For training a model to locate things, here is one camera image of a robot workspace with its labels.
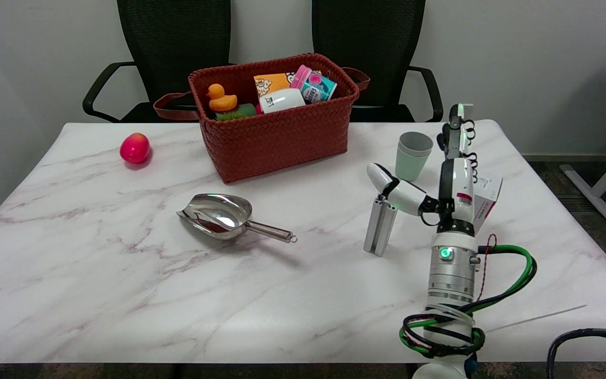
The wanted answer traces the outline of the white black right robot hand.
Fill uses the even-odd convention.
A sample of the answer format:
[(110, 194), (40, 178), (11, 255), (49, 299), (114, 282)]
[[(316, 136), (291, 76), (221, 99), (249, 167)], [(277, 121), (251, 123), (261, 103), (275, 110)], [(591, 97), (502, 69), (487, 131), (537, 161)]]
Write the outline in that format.
[(377, 163), (367, 166), (367, 174), (378, 191), (378, 199), (387, 201), (402, 213), (424, 217), (436, 213), (437, 233), (458, 232), (471, 237), (474, 230), (473, 185), (476, 182), (477, 156), (469, 152), (476, 136), (474, 121), (466, 118), (472, 105), (453, 105), (448, 122), (436, 137), (445, 158), (441, 164), (438, 198), (428, 196), (413, 183), (401, 180)]

